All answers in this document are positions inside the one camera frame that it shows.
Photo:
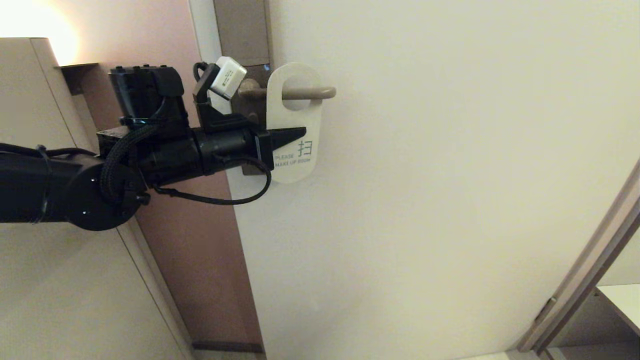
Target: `door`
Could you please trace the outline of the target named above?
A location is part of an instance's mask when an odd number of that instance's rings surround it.
[[[267,356],[515,347],[640,150],[638,3],[267,9],[272,67],[338,89],[314,173],[236,208]]]

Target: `door handle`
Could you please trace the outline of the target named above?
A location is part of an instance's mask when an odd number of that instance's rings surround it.
[[[282,89],[282,100],[325,100],[335,97],[336,89],[332,86],[315,88]],[[264,100],[267,89],[261,88],[254,79],[244,79],[238,88],[238,96],[245,100]]]

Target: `robotic arm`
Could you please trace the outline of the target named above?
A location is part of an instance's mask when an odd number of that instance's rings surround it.
[[[301,138],[306,129],[266,130],[240,114],[214,109],[208,91],[229,99],[246,74],[233,59],[222,60],[220,66],[194,66],[200,127],[189,127],[174,68],[116,67],[109,78],[124,116],[122,126],[98,133],[100,154],[0,143],[0,222],[70,222],[100,231],[121,225],[147,205],[149,188],[217,205],[245,204],[264,195],[273,150]],[[265,173],[266,184],[246,199],[212,199],[163,187],[247,163]]]

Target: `pink wall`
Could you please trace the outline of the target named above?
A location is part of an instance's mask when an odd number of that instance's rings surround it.
[[[100,63],[84,81],[99,129],[122,114],[106,73],[115,65],[166,64],[184,83],[184,103],[198,124],[191,66],[200,61],[187,0],[49,1],[78,37],[75,63]],[[183,191],[229,198],[224,174],[186,181]],[[152,192],[138,221],[194,340],[261,343],[233,208]]]

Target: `wall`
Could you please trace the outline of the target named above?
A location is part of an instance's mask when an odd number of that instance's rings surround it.
[[[636,1],[271,0],[319,160],[236,215],[272,359],[512,347],[633,167]],[[229,172],[234,196],[262,179]]]
[[[99,129],[117,126],[122,115],[106,73],[115,65],[142,63],[178,70],[190,122],[198,124],[189,93],[195,85],[191,66],[200,56],[187,0],[48,0],[37,5],[48,6],[74,32],[67,37],[75,42],[72,63],[100,63],[83,83]],[[224,174],[187,181],[178,188],[230,196]],[[260,343],[233,209],[152,195],[151,205],[136,216],[191,337]]]
[[[640,233],[636,232],[598,285],[640,284]]]
[[[0,141],[86,147],[47,41],[0,38],[0,53]],[[193,358],[170,330],[141,256],[134,262],[126,228],[0,224],[1,359]]]

